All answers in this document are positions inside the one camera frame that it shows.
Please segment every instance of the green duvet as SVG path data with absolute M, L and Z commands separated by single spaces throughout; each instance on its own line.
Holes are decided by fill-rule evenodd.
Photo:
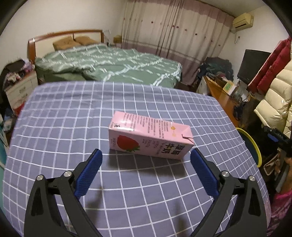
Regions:
M 180 81 L 180 63 L 135 49 L 90 45 L 52 52 L 36 58 L 43 72 L 80 74 L 86 80 L 139 83 L 173 88 Z

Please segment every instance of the drawer handle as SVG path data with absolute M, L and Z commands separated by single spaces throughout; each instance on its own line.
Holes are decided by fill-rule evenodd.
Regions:
M 25 97 L 27 97 L 27 93 L 26 93 L 25 95 L 23 95 L 21 98 L 23 99 L 23 98 L 25 98 Z
M 25 91 L 25 87 L 23 87 L 22 89 L 19 90 L 19 93 L 22 93 Z

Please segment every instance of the white wall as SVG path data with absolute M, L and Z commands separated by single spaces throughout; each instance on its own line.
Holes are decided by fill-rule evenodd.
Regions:
M 109 29 L 121 33 L 126 0 L 28 0 L 0 36 L 0 72 L 27 57 L 27 41 L 38 35 L 71 29 Z
M 240 36 L 237 44 L 234 44 L 235 34 L 230 33 L 219 55 L 231 62 L 235 83 L 238 81 L 237 73 L 246 49 L 273 52 L 280 40 L 288 38 L 284 26 L 268 6 L 257 8 L 250 14 L 254 16 L 253 27 L 236 33 L 236 39 Z

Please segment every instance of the black monitor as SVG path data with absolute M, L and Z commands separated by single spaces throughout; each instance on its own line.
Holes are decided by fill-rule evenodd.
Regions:
M 237 77 L 249 84 L 261 69 L 271 53 L 259 50 L 246 49 Z

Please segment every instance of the table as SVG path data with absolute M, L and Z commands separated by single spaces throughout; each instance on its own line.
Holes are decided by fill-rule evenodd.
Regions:
M 233 107 L 235 105 L 238 105 L 230 96 L 223 91 L 223 89 L 215 84 L 210 82 L 206 76 L 204 76 L 204 80 L 207 83 L 207 87 L 209 88 L 211 95 L 219 102 L 225 113 L 230 118 L 233 125 L 237 128 L 238 127 L 238 121 L 233 116 Z
M 110 150 L 108 126 L 115 111 L 190 125 L 195 146 L 206 159 L 234 177 L 256 177 L 269 210 L 263 178 L 215 98 L 138 84 L 46 83 L 34 90 L 17 120 L 4 173 L 5 215 L 21 235 L 36 176 L 58 177 L 73 170 L 95 148 L 102 151 L 103 162 L 80 202 L 104 237 L 189 236 L 197 227 L 212 198 L 190 163 L 190 153 L 178 161 Z M 225 229 L 235 199 L 218 231 Z M 73 231 L 59 196 L 57 203 Z

